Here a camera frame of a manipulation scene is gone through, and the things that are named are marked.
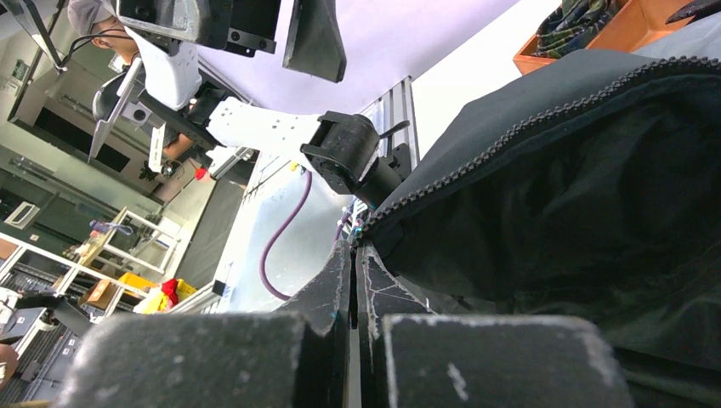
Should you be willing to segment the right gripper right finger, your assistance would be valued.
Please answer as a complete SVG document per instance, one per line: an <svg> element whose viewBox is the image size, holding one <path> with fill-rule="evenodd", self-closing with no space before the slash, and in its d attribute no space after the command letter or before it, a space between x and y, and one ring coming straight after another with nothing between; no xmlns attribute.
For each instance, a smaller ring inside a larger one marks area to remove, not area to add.
<svg viewBox="0 0 721 408"><path fill-rule="evenodd" d="M365 407L630 407L612 349L588 321L438 314L356 253Z"/></svg>

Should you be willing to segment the grey black zip jacket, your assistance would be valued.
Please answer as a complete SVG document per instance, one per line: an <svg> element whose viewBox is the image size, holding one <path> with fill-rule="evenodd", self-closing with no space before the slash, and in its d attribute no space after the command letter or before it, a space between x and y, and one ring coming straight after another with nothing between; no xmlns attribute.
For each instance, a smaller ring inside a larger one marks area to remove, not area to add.
<svg viewBox="0 0 721 408"><path fill-rule="evenodd" d="M720 404L720 62L576 51L466 104L363 225L444 315L558 315L630 407Z"/></svg>

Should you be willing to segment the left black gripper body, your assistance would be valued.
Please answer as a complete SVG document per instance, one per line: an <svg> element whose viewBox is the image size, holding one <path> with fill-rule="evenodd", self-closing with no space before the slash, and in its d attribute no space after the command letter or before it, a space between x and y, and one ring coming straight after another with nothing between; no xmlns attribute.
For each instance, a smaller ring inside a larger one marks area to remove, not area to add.
<svg viewBox="0 0 721 408"><path fill-rule="evenodd" d="M275 52L281 3L271 0L121 0L124 26L166 54L182 43L253 57Z"/></svg>

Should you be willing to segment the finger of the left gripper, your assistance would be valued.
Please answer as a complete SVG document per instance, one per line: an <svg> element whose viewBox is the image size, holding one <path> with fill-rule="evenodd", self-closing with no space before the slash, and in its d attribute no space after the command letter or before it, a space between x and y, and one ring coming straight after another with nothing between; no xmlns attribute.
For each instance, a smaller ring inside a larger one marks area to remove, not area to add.
<svg viewBox="0 0 721 408"><path fill-rule="evenodd" d="M295 1L282 66L339 83L346 65L335 0Z"/></svg>

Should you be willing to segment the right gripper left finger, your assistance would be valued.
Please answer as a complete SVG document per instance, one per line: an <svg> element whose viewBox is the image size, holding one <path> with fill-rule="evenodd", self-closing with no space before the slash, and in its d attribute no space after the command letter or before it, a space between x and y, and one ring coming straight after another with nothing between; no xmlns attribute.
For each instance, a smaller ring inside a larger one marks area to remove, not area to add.
<svg viewBox="0 0 721 408"><path fill-rule="evenodd" d="M57 407L344 407L349 243L275 311L118 315L91 329Z"/></svg>

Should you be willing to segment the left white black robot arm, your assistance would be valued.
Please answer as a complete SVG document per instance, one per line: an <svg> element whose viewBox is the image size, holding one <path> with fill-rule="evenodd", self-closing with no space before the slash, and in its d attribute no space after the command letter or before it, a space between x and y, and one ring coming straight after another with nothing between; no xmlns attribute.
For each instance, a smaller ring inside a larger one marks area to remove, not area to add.
<svg viewBox="0 0 721 408"><path fill-rule="evenodd" d="M222 90L202 90L199 47L253 57L275 52L277 1L118 1L117 18L139 47L128 79L145 73L142 104L156 113L151 152L182 133L204 150L245 147L283 156L320 175L337 194L378 207L411 173L412 150L389 144L360 114L287 114L248 105ZM381 143L388 143L381 150Z"/></svg>

